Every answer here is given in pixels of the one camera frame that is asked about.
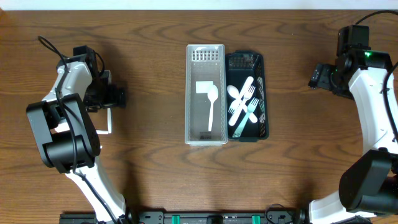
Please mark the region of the white plastic spoon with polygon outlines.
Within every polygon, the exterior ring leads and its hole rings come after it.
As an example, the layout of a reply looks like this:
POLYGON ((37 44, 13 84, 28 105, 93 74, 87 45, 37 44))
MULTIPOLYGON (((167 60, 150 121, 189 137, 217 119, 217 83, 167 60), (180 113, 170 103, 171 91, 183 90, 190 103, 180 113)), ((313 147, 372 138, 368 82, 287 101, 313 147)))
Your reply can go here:
POLYGON ((213 125, 213 113, 214 113, 214 102, 218 99, 218 88, 216 85, 212 85, 209 87, 207 97, 210 101, 210 112, 209 112, 209 119, 208 119, 208 131, 212 130, 213 125))
POLYGON ((103 130, 96 130, 97 134, 109 134, 108 131, 103 131, 103 130))
MULTIPOLYGON (((241 98, 239 97, 239 91, 235 86, 228 85, 227 92, 232 98, 234 98, 228 109, 228 112, 233 114, 235 109, 237 109, 239 104, 241 103, 241 98)), ((247 112, 247 106, 244 106, 243 111, 247 112)), ((258 121, 256 115, 254 114, 250 115, 249 119, 252 123, 257 123, 258 121)))
POLYGON ((108 134, 112 133, 113 128, 113 117, 112 117, 112 109, 107 109, 107 127, 108 127, 108 134))

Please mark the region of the pale green plastic fork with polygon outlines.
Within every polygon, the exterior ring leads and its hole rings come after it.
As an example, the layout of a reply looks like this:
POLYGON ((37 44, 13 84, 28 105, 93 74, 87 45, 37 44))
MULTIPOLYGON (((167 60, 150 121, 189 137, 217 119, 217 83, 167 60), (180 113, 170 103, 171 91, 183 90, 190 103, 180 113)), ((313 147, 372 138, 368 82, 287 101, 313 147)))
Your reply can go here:
POLYGON ((238 127, 236 128, 235 132, 233 133, 234 138, 239 138, 241 136, 243 129, 244 129, 250 115, 252 115, 253 112, 256 110, 258 102, 259 102, 259 100, 257 98, 253 98, 251 100, 251 102, 249 103, 248 108, 247 108, 247 113, 245 114, 244 118, 242 119, 242 121, 240 122, 238 127))

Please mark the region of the white plastic fork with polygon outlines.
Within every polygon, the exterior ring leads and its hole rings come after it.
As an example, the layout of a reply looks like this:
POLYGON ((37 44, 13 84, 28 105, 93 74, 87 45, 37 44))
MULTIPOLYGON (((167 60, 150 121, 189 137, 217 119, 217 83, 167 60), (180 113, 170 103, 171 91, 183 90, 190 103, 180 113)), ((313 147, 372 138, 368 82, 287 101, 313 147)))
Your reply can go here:
POLYGON ((239 104, 239 106, 240 106, 240 105, 244 105, 244 104, 247 102, 247 100, 250 99, 250 98, 252 97, 252 95, 253 95, 253 93, 254 93, 254 90, 255 90, 255 87, 251 85, 251 86, 248 88, 248 90, 245 92, 245 94, 244 94, 244 96, 243 96, 243 99, 242 99, 242 102, 239 104))
POLYGON ((254 81, 253 77, 247 77, 246 81, 244 82, 243 87, 239 91, 239 97, 241 98, 244 96, 245 92, 248 90, 248 88, 251 86, 252 82, 254 81))

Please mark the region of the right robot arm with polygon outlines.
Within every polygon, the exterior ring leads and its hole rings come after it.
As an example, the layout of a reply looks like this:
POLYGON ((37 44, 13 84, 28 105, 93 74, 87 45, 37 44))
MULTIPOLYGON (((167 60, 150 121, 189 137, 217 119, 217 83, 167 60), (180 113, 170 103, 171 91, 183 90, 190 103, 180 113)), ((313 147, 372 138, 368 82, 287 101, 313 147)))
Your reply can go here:
POLYGON ((363 155, 341 176, 338 191, 309 205, 310 223, 347 223, 397 215, 397 100, 389 54, 340 50, 310 80, 354 100, 363 135, 363 155))

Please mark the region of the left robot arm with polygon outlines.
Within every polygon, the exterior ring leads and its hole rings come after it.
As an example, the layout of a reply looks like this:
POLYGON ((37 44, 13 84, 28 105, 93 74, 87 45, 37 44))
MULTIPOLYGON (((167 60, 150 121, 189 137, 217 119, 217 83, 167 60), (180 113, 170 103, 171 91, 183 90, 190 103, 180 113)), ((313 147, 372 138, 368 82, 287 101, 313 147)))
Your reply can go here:
POLYGON ((57 68, 50 93, 30 104, 27 117, 43 163, 78 186, 95 211, 95 223, 131 223, 126 199, 100 161, 101 134, 112 132, 112 108, 126 105, 124 90, 95 62, 57 68))

